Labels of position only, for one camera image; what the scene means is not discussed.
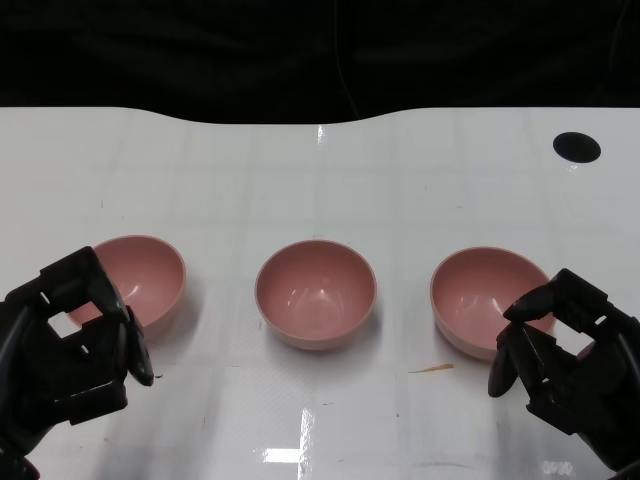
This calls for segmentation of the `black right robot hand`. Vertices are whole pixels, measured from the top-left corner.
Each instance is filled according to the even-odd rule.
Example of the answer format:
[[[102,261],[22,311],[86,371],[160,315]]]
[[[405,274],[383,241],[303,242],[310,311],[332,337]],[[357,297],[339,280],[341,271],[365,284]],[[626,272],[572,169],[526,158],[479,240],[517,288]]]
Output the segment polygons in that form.
[[[591,338],[579,354],[532,323],[552,315]],[[639,321],[568,269],[527,292],[504,312],[488,393],[522,381],[527,410],[578,435],[618,479],[639,476]]]

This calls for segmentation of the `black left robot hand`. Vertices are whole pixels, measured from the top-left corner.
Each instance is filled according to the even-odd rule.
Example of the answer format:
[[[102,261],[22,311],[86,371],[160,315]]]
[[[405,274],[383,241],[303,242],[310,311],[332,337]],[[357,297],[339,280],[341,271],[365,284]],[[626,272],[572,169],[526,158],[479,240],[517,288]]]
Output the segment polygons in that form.
[[[83,247],[1,303],[1,440],[30,453],[57,424],[125,408],[133,376],[154,382],[142,327]]]

